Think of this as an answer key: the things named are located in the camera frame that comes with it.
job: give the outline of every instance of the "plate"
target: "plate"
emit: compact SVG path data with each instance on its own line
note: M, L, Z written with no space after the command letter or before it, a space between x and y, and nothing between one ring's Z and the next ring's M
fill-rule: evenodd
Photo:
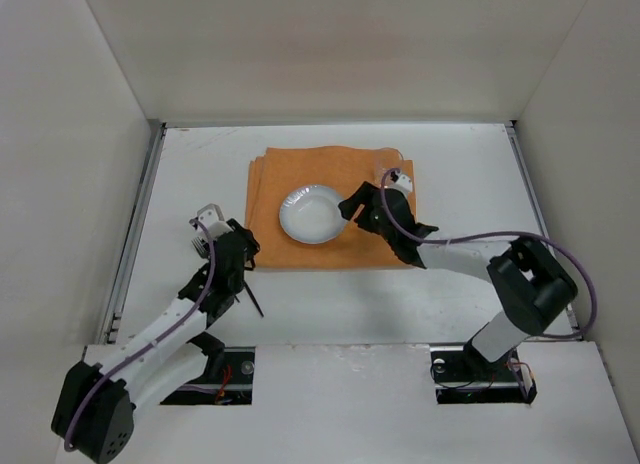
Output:
M338 237L347 225L338 204L342 196L314 184L293 191L280 206L280 225L289 237L305 244L322 244Z

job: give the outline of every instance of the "clear glass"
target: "clear glass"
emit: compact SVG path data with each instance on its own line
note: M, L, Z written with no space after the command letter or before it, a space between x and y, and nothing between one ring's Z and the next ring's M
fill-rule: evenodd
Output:
M383 147L382 149L377 149L374 155L374 184L376 186L380 186L382 182L382 176L389 169L393 169L394 167L403 170L404 165L404 157L402 153L394 149L393 147Z

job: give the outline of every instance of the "orange cloth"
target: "orange cloth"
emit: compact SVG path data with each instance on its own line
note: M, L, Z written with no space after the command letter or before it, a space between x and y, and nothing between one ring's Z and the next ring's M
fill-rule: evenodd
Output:
M259 267L279 269L357 269L405 267L380 237L358 229L352 221L342 234L324 244L302 244L280 226L280 206L299 187L322 184L343 198L363 181L373 182L375 151L329 146L311 149L268 148L250 164L245 225L260 243ZM413 162L403 172L414 182ZM409 196L415 215L415 192Z

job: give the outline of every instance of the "brown towel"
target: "brown towel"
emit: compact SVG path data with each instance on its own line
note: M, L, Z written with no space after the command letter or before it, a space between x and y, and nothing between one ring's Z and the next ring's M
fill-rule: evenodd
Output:
M373 182L374 153L342 146L311 149L269 148L249 167L245 224L260 243L259 267L280 269L357 269L404 267L380 236L349 222L336 239L324 244L302 244L280 226L280 206L295 189L322 184L347 198L363 181ZM414 182L413 162L403 172ZM415 215L415 193L409 196Z

